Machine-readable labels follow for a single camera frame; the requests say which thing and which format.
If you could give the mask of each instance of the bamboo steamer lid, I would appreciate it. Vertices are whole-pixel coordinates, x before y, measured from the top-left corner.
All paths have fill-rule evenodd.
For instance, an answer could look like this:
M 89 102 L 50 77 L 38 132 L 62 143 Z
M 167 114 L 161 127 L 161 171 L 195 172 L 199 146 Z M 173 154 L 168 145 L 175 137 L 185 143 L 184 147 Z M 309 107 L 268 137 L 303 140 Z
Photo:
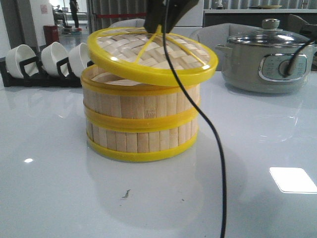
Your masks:
M 166 44 L 183 85 L 212 77 L 218 58 L 211 49 L 172 33 L 166 35 Z M 154 34 L 143 27 L 102 29 L 89 36 L 88 48 L 91 60 L 114 75 L 146 84 L 178 86 L 164 54 L 160 26 Z

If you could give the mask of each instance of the lid knob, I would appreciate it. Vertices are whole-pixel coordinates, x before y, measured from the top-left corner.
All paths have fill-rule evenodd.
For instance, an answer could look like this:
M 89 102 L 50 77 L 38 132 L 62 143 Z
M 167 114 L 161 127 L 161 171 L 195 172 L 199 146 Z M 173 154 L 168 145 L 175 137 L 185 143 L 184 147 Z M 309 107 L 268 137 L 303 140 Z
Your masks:
M 274 18 L 264 19 L 262 21 L 263 29 L 276 29 L 279 26 L 279 20 Z

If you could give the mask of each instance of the chair backrest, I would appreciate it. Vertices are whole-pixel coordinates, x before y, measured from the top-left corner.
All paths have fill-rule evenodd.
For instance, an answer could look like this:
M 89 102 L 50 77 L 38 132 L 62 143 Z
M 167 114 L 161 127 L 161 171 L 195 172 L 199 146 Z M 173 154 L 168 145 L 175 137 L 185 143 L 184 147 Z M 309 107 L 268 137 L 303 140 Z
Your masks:
M 129 20 L 123 20 L 123 21 L 118 21 L 109 26 L 109 28 L 113 27 L 125 27 L 125 26 L 130 26 L 130 27 L 142 27 L 144 25 L 145 20 L 141 18 L 135 18 L 135 19 L 129 19 Z
M 287 17 L 287 31 L 300 33 L 303 26 L 308 24 L 303 18 L 297 15 L 289 14 Z
M 234 23 L 223 23 L 198 29 L 190 35 L 190 38 L 204 44 L 217 54 L 219 63 L 216 71 L 221 71 L 224 55 L 223 52 L 215 48 L 216 45 L 225 45 L 229 36 L 240 32 L 248 32 L 254 29 L 259 29 L 259 27 Z

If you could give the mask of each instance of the black power cord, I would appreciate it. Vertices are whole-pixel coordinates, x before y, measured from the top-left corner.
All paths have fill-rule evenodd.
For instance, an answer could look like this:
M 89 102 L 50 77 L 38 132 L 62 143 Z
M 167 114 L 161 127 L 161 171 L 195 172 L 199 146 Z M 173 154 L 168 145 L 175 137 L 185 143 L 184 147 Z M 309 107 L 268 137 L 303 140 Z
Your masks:
M 312 37 L 310 40 L 305 42 L 300 48 L 297 49 L 297 51 L 294 53 L 294 55 L 291 57 L 291 60 L 289 64 L 287 65 L 285 72 L 284 72 L 284 77 L 290 76 L 293 71 L 293 67 L 295 66 L 295 60 L 297 58 L 297 55 L 307 46 L 309 46 L 311 43 L 315 42 L 317 40 L 317 36 Z
M 222 172 L 222 222 L 221 222 L 221 233 L 220 233 L 220 238 L 224 238 L 225 236 L 225 230 L 226 230 L 226 220 L 227 220 L 227 183 L 226 183 L 226 168 L 225 168 L 225 160 L 224 160 L 224 152 L 222 148 L 222 144 L 220 141 L 220 137 L 218 135 L 218 132 L 213 125 L 213 123 L 210 121 L 210 119 L 205 115 L 205 113 L 197 106 L 197 104 L 194 102 L 194 100 L 189 96 L 188 92 L 186 91 L 184 85 L 180 81 L 173 64 L 170 60 L 170 57 L 167 52 L 167 47 L 166 47 L 166 25 L 167 25 L 167 14 L 168 14 L 168 6 L 169 6 L 169 0 L 166 0 L 166 11 L 164 15 L 164 24 L 163 24 L 163 47 L 164 47 L 164 53 L 166 56 L 166 60 L 169 64 L 169 67 L 178 83 L 178 86 L 181 88 L 183 93 L 185 94 L 186 98 L 188 101 L 193 105 L 193 107 L 198 111 L 198 113 L 203 117 L 203 119 L 207 122 L 209 127 L 212 129 L 217 144 L 218 144 L 218 149 L 220 153 L 220 160 L 221 160 L 221 172 Z

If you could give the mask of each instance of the yellow plastic rim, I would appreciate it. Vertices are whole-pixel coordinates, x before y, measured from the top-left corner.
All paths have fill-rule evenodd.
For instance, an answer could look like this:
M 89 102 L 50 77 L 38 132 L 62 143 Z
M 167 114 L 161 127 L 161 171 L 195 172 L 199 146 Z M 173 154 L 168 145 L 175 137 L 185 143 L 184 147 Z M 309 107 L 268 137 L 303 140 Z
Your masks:
M 120 96 L 149 96 L 149 95 L 164 95 L 181 92 L 180 87 L 170 86 L 157 86 L 150 84 L 142 84 L 137 87 L 112 85 L 107 83 L 101 83 L 93 81 L 91 77 L 91 71 L 97 68 L 97 65 L 92 65 L 83 70 L 81 75 L 81 84 L 84 88 L 89 90 Z M 196 84 L 186 86 L 186 90 L 196 87 Z
M 100 154 L 104 156 L 121 160 L 121 161 L 127 161 L 127 162 L 150 162 L 150 161 L 167 159 L 184 152 L 196 142 L 197 134 L 198 132 L 196 132 L 196 134 L 191 139 L 189 139 L 185 143 L 175 148 L 157 151 L 157 152 L 148 152 L 148 153 L 127 153 L 127 152 L 109 150 L 93 142 L 92 139 L 88 135 L 87 135 L 87 140 L 94 150 L 96 150 L 97 152 L 99 152 Z
M 101 48 L 97 42 L 97 39 L 99 37 L 107 36 L 107 32 L 113 31 L 114 29 L 116 28 L 102 29 L 92 33 L 88 37 L 87 44 L 88 44 L 88 49 L 90 52 L 90 58 L 95 64 L 97 64 L 99 67 L 105 69 L 106 71 L 112 74 L 115 74 L 123 78 L 131 79 L 134 81 L 138 81 L 138 82 L 142 82 L 146 84 L 160 85 L 160 86 L 178 86 L 174 78 L 174 75 L 172 74 L 170 69 L 154 68 L 154 67 L 140 65 L 136 62 L 128 62 L 122 59 L 118 59 L 117 57 L 112 56 L 109 52 Z M 144 32 L 138 31 L 137 33 L 148 34 L 145 30 Z M 162 35 L 162 33 L 160 32 L 158 28 L 158 31 L 154 33 L 153 35 L 154 36 Z M 169 33 L 167 34 L 167 39 L 169 39 L 168 35 L 178 36 L 177 34 Z M 208 52 L 210 56 L 209 62 L 202 65 L 201 67 L 176 70 L 182 84 L 183 85 L 198 84 L 210 79 L 213 76 L 218 64 L 217 55 L 211 49 L 209 49 L 208 47 L 202 45 L 201 43 L 195 40 L 192 40 L 187 37 L 182 37 L 182 38 L 186 39 L 187 41 L 191 41 L 195 44 L 199 44 L 201 47 L 203 47 L 206 50 L 206 52 Z
M 85 114 L 88 121 L 105 129 L 120 132 L 154 132 L 184 125 L 196 118 L 198 112 L 192 107 L 181 113 L 161 118 L 126 119 L 96 113 L 85 105 Z

